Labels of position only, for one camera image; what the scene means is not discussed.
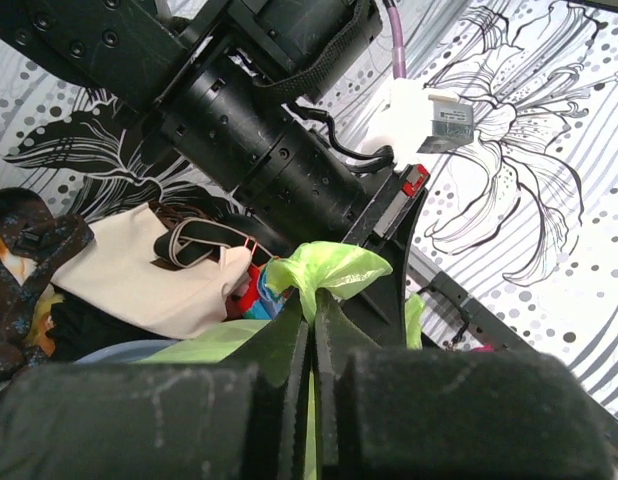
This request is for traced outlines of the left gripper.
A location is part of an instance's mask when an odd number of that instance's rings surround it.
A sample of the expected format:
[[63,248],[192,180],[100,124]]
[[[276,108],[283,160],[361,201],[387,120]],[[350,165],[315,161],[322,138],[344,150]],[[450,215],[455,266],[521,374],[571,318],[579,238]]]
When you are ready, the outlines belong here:
[[380,346],[406,343],[406,268],[428,180],[422,164],[408,165],[401,173],[387,167],[365,177],[363,185],[377,190],[341,240],[377,253],[392,267],[390,274],[341,303],[345,315]]

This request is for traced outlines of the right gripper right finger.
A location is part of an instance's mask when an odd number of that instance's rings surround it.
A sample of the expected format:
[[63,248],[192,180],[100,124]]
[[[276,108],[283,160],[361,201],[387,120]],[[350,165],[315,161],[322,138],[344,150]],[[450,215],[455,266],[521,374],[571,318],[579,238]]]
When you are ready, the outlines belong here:
[[590,397],[538,352],[380,347],[327,291],[314,322],[322,479],[610,479]]

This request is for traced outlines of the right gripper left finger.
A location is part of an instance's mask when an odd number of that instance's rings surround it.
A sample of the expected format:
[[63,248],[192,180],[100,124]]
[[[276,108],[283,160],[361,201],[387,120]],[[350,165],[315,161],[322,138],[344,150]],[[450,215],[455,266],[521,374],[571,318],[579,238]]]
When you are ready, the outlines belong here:
[[297,297],[214,364],[40,366],[0,404],[0,479],[299,479],[308,380]]

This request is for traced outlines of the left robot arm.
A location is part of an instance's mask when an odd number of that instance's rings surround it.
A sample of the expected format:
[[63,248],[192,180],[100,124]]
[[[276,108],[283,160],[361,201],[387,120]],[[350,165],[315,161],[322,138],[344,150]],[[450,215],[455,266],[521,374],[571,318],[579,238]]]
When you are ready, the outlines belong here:
[[[306,130],[314,105],[382,28],[372,1],[208,1],[177,22],[163,1],[0,1],[0,39],[51,74],[120,101],[145,153],[186,157],[289,245],[370,248],[393,266],[344,303],[382,346],[405,333],[409,241],[426,172],[395,173],[385,150],[365,176]],[[297,105],[299,98],[308,107]]]

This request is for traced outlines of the green trash bag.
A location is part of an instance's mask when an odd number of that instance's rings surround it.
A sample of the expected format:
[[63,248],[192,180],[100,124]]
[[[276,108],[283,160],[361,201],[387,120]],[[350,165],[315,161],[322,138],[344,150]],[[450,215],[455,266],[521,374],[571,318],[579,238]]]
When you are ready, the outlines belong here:
[[[311,242],[267,266],[267,284],[288,291],[270,321],[235,320],[146,358],[148,364],[255,362],[265,380],[250,421],[254,440],[249,479],[316,479],[338,463],[336,382],[350,349],[379,346],[344,313],[341,303],[392,272],[377,253],[360,246]],[[420,296],[405,295],[409,349],[422,347]]]

